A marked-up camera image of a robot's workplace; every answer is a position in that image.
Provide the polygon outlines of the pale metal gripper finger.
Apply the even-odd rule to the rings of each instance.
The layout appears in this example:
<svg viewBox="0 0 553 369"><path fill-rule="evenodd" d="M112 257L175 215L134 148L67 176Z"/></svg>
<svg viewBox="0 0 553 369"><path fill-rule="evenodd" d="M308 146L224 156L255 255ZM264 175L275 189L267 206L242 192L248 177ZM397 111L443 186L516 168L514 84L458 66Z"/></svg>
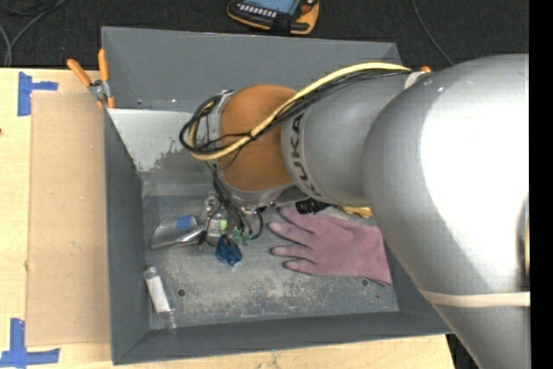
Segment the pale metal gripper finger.
<svg viewBox="0 0 553 369"><path fill-rule="evenodd" d="M176 219L160 222L157 225L156 229L153 231L152 235L155 232L188 232L188 231L193 231L195 229L204 229L204 227L198 224L197 219L193 215L187 214L187 215L180 216Z"/></svg>
<svg viewBox="0 0 553 369"><path fill-rule="evenodd" d="M204 238L204 229L188 232L155 232L150 239L151 250L161 250L169 247L197 245Z"/></svg>

